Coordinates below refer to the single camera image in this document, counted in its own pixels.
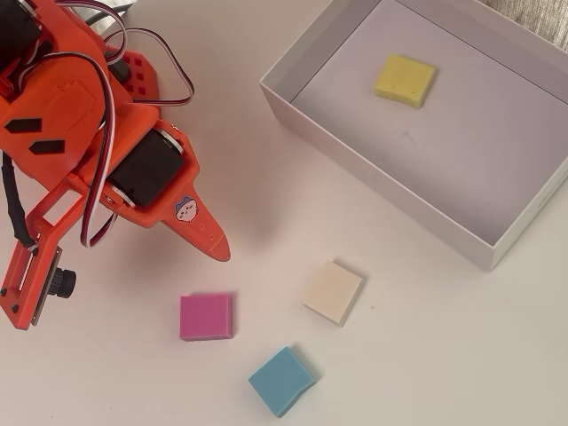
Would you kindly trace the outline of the orange gripper black servo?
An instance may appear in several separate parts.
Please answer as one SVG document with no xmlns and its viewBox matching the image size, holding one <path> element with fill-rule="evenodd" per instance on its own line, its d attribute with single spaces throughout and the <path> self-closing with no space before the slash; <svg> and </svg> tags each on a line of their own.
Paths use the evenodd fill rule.
<svg viewBox="0 0 568 426">
<path fill-rule="evenodd" d="M 118 107 L 102 204 L 145 228 L 162 222 L 200 252 L 229 261 L 228 239 L 194 189 L 199 163 L 187 136 L 154 106 Z"/>
</svg>

